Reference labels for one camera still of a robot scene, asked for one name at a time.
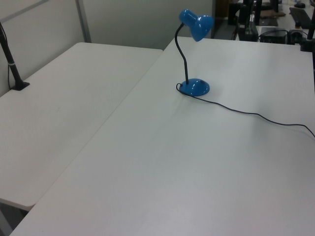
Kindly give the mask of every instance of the white table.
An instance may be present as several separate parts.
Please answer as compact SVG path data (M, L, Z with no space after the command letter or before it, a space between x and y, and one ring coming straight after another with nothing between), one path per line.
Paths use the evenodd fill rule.
M315 130L312 54L179 44L204 99ZM184 77L172 41L12 236L315 235L314 137L185 97Z
M312 15L313 15L313 11L314 11L314 7L311 6L310 4L308 4L308 1L305 0L305 8L304 10L306 11L306 13L308 14L308 16L312 19ZM257 26L257 31L258 34L261 34L261 28L262 27L271 27L271 28L284 28L285 30L289 31L289 30L294 30L295 29L295 21L293 19L293 17L290 15L290 7L294 8L294 5L290 5L288 3L283 3L282 4L282 9L279 8L279 11L284 12L286 15L282 16L282 17L278 17L277 21L278 21L278 26ZM300 28L300 30L304 31L305 33L308 33L309 30L308 29L302 29Z
M0 202L30 210L160 56L79 43L0 98Z

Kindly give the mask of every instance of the electronic device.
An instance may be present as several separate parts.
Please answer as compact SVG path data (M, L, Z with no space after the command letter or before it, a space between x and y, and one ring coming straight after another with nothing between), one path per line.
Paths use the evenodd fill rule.
M298 30L290 30L287 35L287 44L294 45L296 43L300 44L302 42L302 34Z
M263 27L261 29L260 42L262 43L285 44L285 38L286 38L285 29L270 27Z
M314 46L315 46L315 40L313 39L314 31L315 31L315 9L313 11L312 20L310 23L310 29L307 34L307 38L302 38L302 42L300 43L301 45L300 50L302 52L314 53Z
M303 29L309 29L311 26L311 19L304 9L290 7L290 13L295 22L300 22Z
M279 0L270 0L270 5L275 12L279 12Z
M254 22L250 21L253 11L254 1L243 3L240 8L238 22L236 24L237 33L240 41L256 42L258 40L258 31Z
M297 4L294 5L294 7L297 7L297 8L305 8L305 4L302 3L302 2L298 2Z

